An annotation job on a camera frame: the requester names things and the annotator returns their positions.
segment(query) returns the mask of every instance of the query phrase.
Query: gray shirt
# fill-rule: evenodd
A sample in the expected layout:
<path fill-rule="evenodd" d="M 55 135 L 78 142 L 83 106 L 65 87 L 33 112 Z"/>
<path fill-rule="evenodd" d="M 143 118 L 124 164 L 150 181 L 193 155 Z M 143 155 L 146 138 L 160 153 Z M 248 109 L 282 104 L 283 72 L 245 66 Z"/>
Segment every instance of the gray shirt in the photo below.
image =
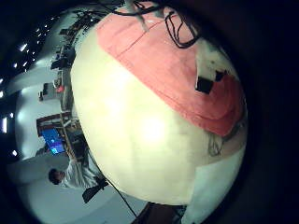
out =
<path fill-rule="evenodd" d="M 70 160 L 61 185 L 63 188 L 88 189 L 98 185 L 94 176 L 95 174 L 88 167 L 82 166 L 81 162 Z"/>

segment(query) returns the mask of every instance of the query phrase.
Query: ceiling light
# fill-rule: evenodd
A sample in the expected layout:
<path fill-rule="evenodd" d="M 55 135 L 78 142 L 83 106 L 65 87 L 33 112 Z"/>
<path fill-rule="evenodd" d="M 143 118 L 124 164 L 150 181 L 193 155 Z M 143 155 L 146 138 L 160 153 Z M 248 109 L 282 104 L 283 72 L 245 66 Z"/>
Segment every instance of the ceiling light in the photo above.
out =
<path fill-rule="evenodd" d="M 27 44 L 23 44 L 22 46 L 20 46 L 19 50 L 20 51 L 24 51 L 27 47 Z"/>
<path fill-rule="evenodd" d="M 7 133 L 7 118 L 2 119 L 2 132 Z"/>

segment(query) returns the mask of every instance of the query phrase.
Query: desk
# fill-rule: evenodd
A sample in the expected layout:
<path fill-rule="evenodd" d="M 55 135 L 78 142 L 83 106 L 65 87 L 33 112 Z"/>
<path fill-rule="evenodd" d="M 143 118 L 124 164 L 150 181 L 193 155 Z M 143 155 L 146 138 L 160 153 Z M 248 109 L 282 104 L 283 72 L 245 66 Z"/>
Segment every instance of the desk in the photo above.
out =
<path fill-rule="evenodd" d="M 62 124 L 62 130 L 64 132 L 64 139 L 65 139 L 65 142 L 66 142 L 66 145 L 67 145 L 67 149 L 66 151 L 70 153 L 70 155 L 73 157 L 73 158 L 76 158 L 76 155 L 75 155 L 75 152 L 73 150 L 73 146 L 71 144 L 71 142 L 69 141 L 69 138 L 68 138 L 68 134 L 67 134 L 67 131 L 66 131 L 66 128 L 64 126 L 64 118 L 63 118 L 63 115 L 62 114 L 59 114 L 60 116 L 60 122 Z"/>

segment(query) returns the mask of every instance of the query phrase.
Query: computer monitor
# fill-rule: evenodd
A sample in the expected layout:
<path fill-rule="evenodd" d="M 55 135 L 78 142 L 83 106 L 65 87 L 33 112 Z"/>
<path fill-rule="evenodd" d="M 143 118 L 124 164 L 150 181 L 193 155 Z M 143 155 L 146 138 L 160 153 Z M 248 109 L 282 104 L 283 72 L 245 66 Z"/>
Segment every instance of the computer monitor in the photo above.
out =
<path fill-rule="evenodd" d="M 41 134 L 44 137 L 45 142 L 49 146 L 52 154 L 55 155 L 61 152 L 65 152 L 63 141 L 56 129 L 43 130 Z"/>

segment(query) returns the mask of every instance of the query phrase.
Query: wall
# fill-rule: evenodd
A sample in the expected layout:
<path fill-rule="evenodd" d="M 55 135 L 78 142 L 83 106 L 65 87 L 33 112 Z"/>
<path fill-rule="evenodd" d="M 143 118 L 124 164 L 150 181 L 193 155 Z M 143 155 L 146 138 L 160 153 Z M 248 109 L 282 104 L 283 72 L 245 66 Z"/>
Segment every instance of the wall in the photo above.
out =
<path fill-rule="evenodd" d="M 37 137 L 36 119 L 61 111 L 58 100 L 39 102 L 37 93 L 42 90 L 43 83 L 55 75 L 50 70 L 50 60 L 56 47 L 63 44 L 58 33 L 73 23 L 73 16 L 64 15 L 54 24 L 32 70 L 19 74 L 9 84 L 11 92 L 21 90 L 15 112 L 16 141 L 21 160 L 8 166 L 8 174 L 17 185 L 25 207 L 42 223 L 131 223 L 135 218 L 112 187 L 106 187 L 85 204 L 81 196 L 83 190 L 62 189 L 48 180 L 49 168 L 65 169 L 66 157 L 54 157 L 50 153 L 35 157 L 36 151 L 44 145 L 44 140 Z M 147 203 L 130 196 L 126 198 L 136 213 L 141 212 Z"/>

